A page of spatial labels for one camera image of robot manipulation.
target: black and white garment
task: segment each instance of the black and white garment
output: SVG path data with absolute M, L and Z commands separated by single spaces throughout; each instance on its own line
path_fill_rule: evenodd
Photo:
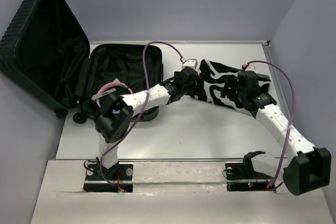
M 212 103 L 214 105 L 224 106 L 239 112 L 249 114 L 250 113 L 243 108 L 242 104 L 235 103 L 229 100 L 227 97 L 221 97 L 221 90 L 225 85 L 225 82 L 229 76 L 237 76 L 238 72 L 242 71 L 238 68 L 228 67 L 218 62 L 212 62 L 209 60 L 202 60 L 198 69 L 198 73 L 204 74 L 204 95 L 194 96 L 193 98 Z M 270 78 L 264 74 L 258 74 L 259 86 L 262 93 L 267 93 L 269 90 Z

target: suitcase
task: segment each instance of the suitcase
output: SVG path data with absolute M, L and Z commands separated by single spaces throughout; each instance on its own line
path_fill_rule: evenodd
M 80 107 L 93 118 L 98 106 L 91 97 L 118 78 L 133 93 L 146 89 L 141 45 L 103 44 L 90 54 L 89 40 L 65 0 L 23 0 L 0 41 L 0 69 L 54 109 L 59 118 Z M 163 78 L 162 52 L 146 51 L 150 87 Z M 116 87 L 117 94 L 126 94 Z M 159 108 L 145 111 L 154 119 Z

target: gray wall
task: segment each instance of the gray wall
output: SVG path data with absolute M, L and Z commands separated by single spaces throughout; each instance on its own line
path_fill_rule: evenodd
M 0 0 L 0 37 L 22 0 Z M 0 73 L 0 223 L 28 224 L 62 121 Z
M 336 0 L 295 0 L 271 43 L 274 61 L 295 86 L 295 125 L 309 140 L 336 155 Z M 282 80 L 285 95 L 291 94 Z M 325 188 L 336 216 L 336 165 Z
M 67 0 L 91 41 L 271 40 L 294 0 Z

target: suitcase lid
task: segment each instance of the suitcase lid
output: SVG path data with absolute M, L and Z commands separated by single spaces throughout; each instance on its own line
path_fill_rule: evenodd
M 24 0 L 0 41 L 5 74 L 54 109 L 76 105 L 89 55 L 89 40 L 65 0 Z

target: white table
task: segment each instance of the white table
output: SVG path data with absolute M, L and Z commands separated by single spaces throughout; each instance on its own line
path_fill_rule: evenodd
M 299 197 L 285 187 L 276 194 L 228 193 L 222 167 L 220 162 L 135 162 L 134 193 L 86 193 L 83 161 L 49 161 L 31 224 L 333 223 L 321 189 Z
M 177 53 L 165 45 L 164 79 L 181 69 Z M 185 58 L 209 59 L 239 68 L 250 60 L 266 60 L 262 45 L 176 44 Z M 258 72 L 270 75 L 267 65 L 257 64 Z M 278 100 L 274 83 L 270 94 Z M 94 123 L 76 124 L 69 113 L 56 159 L 90 159 L 98 152 Z M 251 116 L 214 106 L 189 97 L 160 107 L 158 117 L 139 123 L 120 144 L 119 159 L 217 159 L 241 158 L 250 151 L 263 150 L 279 156 L 281 147 L 270 133 Z

